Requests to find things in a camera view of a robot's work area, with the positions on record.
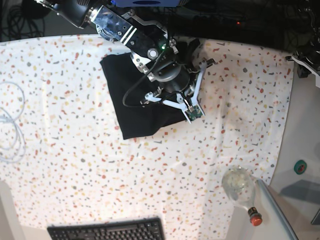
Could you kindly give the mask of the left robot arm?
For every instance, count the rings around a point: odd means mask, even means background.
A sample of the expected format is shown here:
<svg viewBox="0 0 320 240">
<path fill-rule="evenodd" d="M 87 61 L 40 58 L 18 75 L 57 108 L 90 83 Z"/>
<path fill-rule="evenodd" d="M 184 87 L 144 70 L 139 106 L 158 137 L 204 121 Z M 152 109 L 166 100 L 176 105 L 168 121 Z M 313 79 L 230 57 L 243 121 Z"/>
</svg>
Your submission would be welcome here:
<svg viewBox="0 0 320 240">
<path fill-rule="evenodd" d="M 309 30 L 312 32 L 310 40 L 297 47 L 291 56 L 286 56 L 287 61 L 297 63 L 297 75 L 299 78 L 307 78 L 309 75 L 320 77 L 320 1 L 299 0 L 298 10 L 307 14 Z"/>
</svg>

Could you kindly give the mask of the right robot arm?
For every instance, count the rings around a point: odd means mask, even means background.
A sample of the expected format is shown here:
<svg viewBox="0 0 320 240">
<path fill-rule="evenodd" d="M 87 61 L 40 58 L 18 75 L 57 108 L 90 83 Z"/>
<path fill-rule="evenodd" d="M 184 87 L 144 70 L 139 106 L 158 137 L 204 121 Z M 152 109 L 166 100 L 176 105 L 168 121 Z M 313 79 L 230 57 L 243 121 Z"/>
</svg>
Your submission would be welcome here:
<svg viewBox="0 0 320 240">
<path fill-rule="evenodd" d="M 198 95 L 207 68 L 214 59 L 197 66 L 192 55 L 200 40 L 186 45 L 184 56 L 174 35 L 156 20 L 143 20 L 133 8 L 119 9 L 113 0 L 39 0 L 38 4 L 65 18 L 75 27 L 94 24 L 105 40 L 129 48 L 135 67 L 142 73 L 124 94 L 126 107 L 165 105 L 184 114 L 203 115 Z"/>
</svg>

